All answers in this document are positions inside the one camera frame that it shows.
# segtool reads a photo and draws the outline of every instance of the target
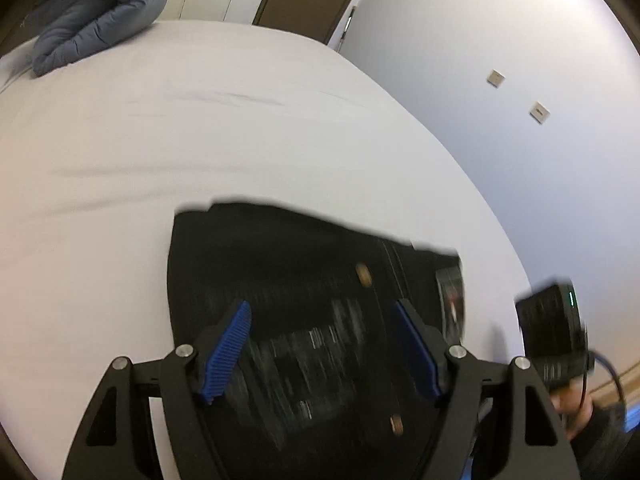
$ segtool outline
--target bed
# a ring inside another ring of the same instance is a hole
[[[465,345],[522,352],[529,283],[500,224],[440,143],[324,45],[220,22],[161,22],[35,78],[0,60],[0,420],[40,480],[62,474],[116,355],[172,349],[174,212],[277,203],[455,249]],[[155,403],[165,478],[177,478]]]

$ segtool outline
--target black garment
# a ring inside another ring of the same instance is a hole
[[[640,432],[624,431],[620,404],[594,407],[587,426],[571,442],[582,480],[640,478]]]
[[[438,280],[456,272],[455,254],[274,206],[219,203],[178,213],[167,269],[175,344],[193,342],[233,300],[252,306],[249,341],[225,397],[200,409],[227,476],[410,478],[438,410],[415,391],[401,349],[387,337],[387,310],[408,298],[443,330]],[[341,329],[339,352],[314,345],[296,354],[306,334],[329,340]],[[322,379],[311,384],[301,368],[317,368]],[[402,436],[392,432],[394,415]]]

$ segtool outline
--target person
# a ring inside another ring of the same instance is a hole
[[[640,478],[640,431],[625,432],[621,403],[600,408],[591,396],[566,388],[551,395],[556,411],[568,416],[566,436],[571,442],[582,480]]]

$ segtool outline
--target light switch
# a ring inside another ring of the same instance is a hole
[[[549,110],[547,110],[543,105],[539,102],[533,105],[533,108],[530,111],[531,117],[537,120],[540,124],[546,121],[546,118],[549,117]]]
[[[486,80],[496,88],[498,88],[498,86],[500,86],[504,81],[504,76],[500,72],[496,72],[494,70],[489,74],[489,77]]]

